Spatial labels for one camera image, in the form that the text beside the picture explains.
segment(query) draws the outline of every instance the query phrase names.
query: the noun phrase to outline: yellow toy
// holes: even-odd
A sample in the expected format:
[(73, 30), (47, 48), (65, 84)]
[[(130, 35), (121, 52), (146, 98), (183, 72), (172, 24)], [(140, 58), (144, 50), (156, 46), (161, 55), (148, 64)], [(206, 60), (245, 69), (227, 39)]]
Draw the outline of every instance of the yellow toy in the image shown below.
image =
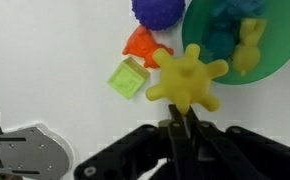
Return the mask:
[(258, 64), (261, 53), (257, 47), (261, 39), (267, 21), (264, 19), (246, 18), (242, 20), (240, 29), (240, 43), (232, 54), (233, 68), (241, 76), (252, 71)]
[(147, 89), (147, 99), (154, 101), (165, 97), (176, 104), (182, 115), (186, 115), (192, 103), (216, 111), (219, 101), (209, 92), (211, 80), (225, 75), (228, 65), (225, 60), (204, 64), (198, 60), (199, 53), (200, 47), (196, 44), (188, 45), (179, 58), (173, 58), (163, 48), (156, 50), (153, 59), (161, 67), (160, 82)]

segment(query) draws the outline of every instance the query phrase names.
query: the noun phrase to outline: green cube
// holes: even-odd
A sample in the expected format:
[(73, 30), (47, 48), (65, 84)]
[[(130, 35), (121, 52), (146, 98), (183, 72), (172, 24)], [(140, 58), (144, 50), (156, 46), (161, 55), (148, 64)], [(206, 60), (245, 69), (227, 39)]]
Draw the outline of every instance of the green cube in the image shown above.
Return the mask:
[(129, 57), (119, 65), (107, 83), (126, 99), (130, 99), (149, 74), (144, 67)]

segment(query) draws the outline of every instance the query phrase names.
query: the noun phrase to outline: blue toy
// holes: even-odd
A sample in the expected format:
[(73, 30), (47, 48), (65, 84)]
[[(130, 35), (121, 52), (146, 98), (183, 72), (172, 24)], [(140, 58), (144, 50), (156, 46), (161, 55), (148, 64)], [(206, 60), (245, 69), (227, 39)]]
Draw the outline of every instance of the blue toy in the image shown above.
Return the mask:
[(218, 20), (206, 25), (203, 44), (213, 54), (213, 59), (228, 60), (238, 38), (239, 24), (229, 20)]
[(241, 20), (263, 14), (264, 0), (217, 0), (212, 15), (217, 19)]
[(132, 0), (140, 24), (150, 30), (165, 30), (183, 16), (185, 0)]

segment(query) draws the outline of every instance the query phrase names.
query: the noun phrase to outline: yellow spiky toy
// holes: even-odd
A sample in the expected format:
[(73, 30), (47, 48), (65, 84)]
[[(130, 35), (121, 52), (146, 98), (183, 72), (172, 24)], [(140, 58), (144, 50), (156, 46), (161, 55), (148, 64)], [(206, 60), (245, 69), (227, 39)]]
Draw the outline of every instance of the yellow spiky toy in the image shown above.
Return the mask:
[(219, 101), (209, 92), (211, 80), (225, 75), (228, 65), (225, 60), (204, 64), (198, 60), (199, 53), (200, 47), (196, 44), (188, 45), (179, 58), (173, 58), (165, 49), (156, 50), (153, 59), (161, 67), (160, 82), (147, 89), (147, 99), (165, 97), (176, 104), (182, 115), (186, 115), (192, 103), (216, 111)]

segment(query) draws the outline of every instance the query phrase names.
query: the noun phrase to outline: white surface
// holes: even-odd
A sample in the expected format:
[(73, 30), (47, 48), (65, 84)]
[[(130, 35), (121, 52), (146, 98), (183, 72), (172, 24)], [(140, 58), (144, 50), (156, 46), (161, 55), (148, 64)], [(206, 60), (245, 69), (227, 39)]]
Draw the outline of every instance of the white surface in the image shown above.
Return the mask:
[[(129, 0), (0, 0), (0, 123), (42, 122), (74, 149), (74, 167), (143, 123), (168, 118), (165, 100), (148, 102), (157, 71), (127, 101), (106, 81), (137, 26)], [(155, 38), (182, 52), (178, 26)], [(290, 61), (244, 86), (213, 84), (222, 107), (193, 106), (221, 128), (240, 125), (290, 145)], [(72, 171), (64, 179), (72, 179)]]

